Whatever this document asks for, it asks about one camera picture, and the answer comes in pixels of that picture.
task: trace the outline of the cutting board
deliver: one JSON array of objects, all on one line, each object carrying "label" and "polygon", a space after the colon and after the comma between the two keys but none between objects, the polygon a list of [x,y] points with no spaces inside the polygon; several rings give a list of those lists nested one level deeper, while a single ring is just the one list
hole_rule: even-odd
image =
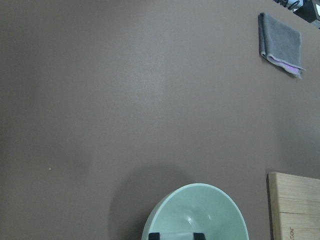
[{"label": "cutting board", "polygon": [[274,240],[320,240],[320,180],[268,174]]}]

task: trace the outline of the black box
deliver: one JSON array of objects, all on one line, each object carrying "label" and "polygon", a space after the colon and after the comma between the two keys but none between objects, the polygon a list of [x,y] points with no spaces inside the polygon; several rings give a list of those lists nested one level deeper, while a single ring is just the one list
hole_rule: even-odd
[{"label": "black box", "polygon": [[293,13],[320,29],[320,0],[306,1]]}]

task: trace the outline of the gray table surface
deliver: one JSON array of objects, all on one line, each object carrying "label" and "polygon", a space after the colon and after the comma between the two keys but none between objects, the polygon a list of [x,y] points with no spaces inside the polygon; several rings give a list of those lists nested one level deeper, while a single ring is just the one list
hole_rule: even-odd
[{"label": "gray table surface", "polygon": [[[299,30],[297,80],[258,14]],[[0,240],[138,240],[189,183],[270,239],[266,174],[320,178],[320,30],[272,0],[0,3]]]}]

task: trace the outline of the gray cloth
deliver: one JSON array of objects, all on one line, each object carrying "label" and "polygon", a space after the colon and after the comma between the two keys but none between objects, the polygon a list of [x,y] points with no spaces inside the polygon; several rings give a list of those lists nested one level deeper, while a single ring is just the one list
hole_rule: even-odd
[{"label": "gray cloth", "polygon": [[301,78],[301,34],[266,13],[258,16],[259,50],[263,58]]}]

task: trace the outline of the bowl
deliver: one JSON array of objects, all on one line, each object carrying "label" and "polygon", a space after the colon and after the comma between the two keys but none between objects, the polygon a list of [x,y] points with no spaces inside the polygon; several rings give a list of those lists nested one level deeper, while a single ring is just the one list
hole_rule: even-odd
[{"label": "bowl", "polygon": [[163,198],[150,213],[141,240],[148,240],[149,233],[203,233],[206,240],[249,240],[234,201],[204,183],[183,186]]}]

